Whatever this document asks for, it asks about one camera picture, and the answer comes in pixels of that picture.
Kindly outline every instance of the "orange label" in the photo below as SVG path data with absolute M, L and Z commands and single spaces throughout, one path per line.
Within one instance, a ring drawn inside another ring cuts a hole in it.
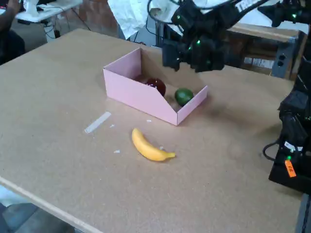
M 290 160 L 285 160 L 285 166 L 286 166 L 287 172 L 290 175 L 290 177 L 295 177 L 296 172 L 295 172 L 293 165 L 292 165 Z

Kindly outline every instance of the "yellow banana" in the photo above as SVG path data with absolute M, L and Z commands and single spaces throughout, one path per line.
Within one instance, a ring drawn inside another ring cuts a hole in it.
M 166 160 L 167 158 L 175 157 L 175 153 L 168 153 L 168 152 L 162 151 L 158 148 L 155 148 L 153 145 L 147 142 L 144 135 L 142 135 L 139 129 L 136 129 L 136 128 L 133 129 L 132 140 L 133 140 L 133 143 L 136 149 L 147 159 L 150 159 L 153 161 L 163 161 L 163 160 Z

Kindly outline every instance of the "cable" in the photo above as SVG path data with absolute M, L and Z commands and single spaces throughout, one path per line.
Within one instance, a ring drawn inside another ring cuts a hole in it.
M 83 22 L 83 24 L 84 24 L 90 31 L 92 31 L 92 30 L 88 27 L 88 25 L 80 18 L 80 16 L 78 15 L 78 13 L 76 13 L 75 10 L 73 10 L 73 9 L 72 9 L 72 11 L 78 16 L 78 18 Z
M 147 30 L 149 33 L 151 33 L 152 35 L 160 36 L 160 35 L 157 35 L 157 34 L 155 34 L 155 33 L 152 33 L 151 31 L 149 31 L 149 29 L 147 28 L 147 24 L 148 24 L 148 17 L 147 17 L 147 21 L 146 21 L 146 30 Z
M 45 31 L 45 35 L 47 35 L 51 39 L 56 39 L 55 36 L 54 37 L 50 37 L 50 35 L 48 34 L 48 33 L 52 32 L 52 31 L 54 31 L 54 29 L 55 29 L 55 25 L 52 25 L 52 29 L 51 30 L 49 30 L 48 32 Z
M 148 0 L 148 3 L 147 3 L 147 12 L 148 12 L 148 15 L 150 16 L 150 18 L 152 18 L 154 21 L 156 22 L 159 22 L 159 23 L 163 23 L 163 24 L 167 24 L 167 25 L 173 25 L 172 22 L 165 22 L 165 21 L 162 21 L 160 19 L 157 19 L 156 17 L 154 17 L 153 15 L 151 15 L 150 13 L 150 3 L 151 3 L 152 0 Z
M 66 13 L 66 11 L 63 8 L 61 8 L 60 6 L 49 6 L 49 7 L 40 6 L 40 8 L 42 8 L 42 9 L 49 9 L 49 8 L 59 8 L 59 9 L 61 9 L 65 13 L 65 17 L 66 17 L 66 21 L 67 21 L 67 26 L 68 26 L 68 31 L 70 31 L 70 26 L 69 26 L 69 21 L 68 21 L 67 13 Z
M 133 42 L 135 42 L 135 41 L 136 41 L 136 37 L 137 37 L 137 35 L 138 35 L 138 32 L 136 33 L 136 36 L 135 36 L 135 39 L 134 39 L 134 41 L 133 41 Z
M 267 150 L 269 147 L 274 146 L 274 145 L 276 145 L 276 144 L 278 144 L 278 140 L 276 140 L 274 143 L 268 144 L 267 146 L 265 146 L 265 147 L 262 149 L 262 153 L 263 153 L 264 157 L 266 157 L 268 160 L 271 160 L 271 161 L 273 161 L 273 162 L 275 161 L 275 159 L 274 159 L 274 158 L 271 158 L 270 156 L 268 156 L 268 155 L 266 154 L 266 150 Z

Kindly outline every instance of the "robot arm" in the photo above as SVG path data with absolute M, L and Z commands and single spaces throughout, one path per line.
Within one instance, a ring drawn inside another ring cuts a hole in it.
M 183 30 L 183 36 L 177 46 L 163 46 L 163 65 L 174 68 L 175 71 L 179 70 L 181 62 L 190 64 L 195 72 L 223 69 L 225 46 L 220 40 L 221 33 L 267 1 L 230 0 L 204 8 L 211 10 L 205 14 L 192 0 L 179 1 L 172 24 Z M 273 6 L 259 7 L 259 11 L 272 20 L 272 26 L 278 26 L 285 20 L 311 23 L 311 14 L 296 0 L 284 0 Z M 311 57 L 309 49 L 311 48 L 307 43 L 294 87 L 278 109 L 282 121 L 280 136 L 275 143 L 263 149 L 263 154 L 274 161 L 269 179 L 307 194 L 311 194 L 311 156 L 308 156 L 308 153 L 311 154 L 311 61 L 307 60 Z M 279 145 L 275 159 L 265 153 L 274 144 Z M 291 176 L 288 169 L 295 170 L 295 176 Z

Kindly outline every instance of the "pink box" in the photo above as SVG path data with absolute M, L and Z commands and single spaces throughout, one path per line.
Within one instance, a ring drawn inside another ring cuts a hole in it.
M 138 48 L 104 67 L 108 97 L 173 125 L 180 124 L 207 97 L 207 86 L 175 111 L 156 88 L 134 80 L 146 68 L 142 59 L 143 49 Z

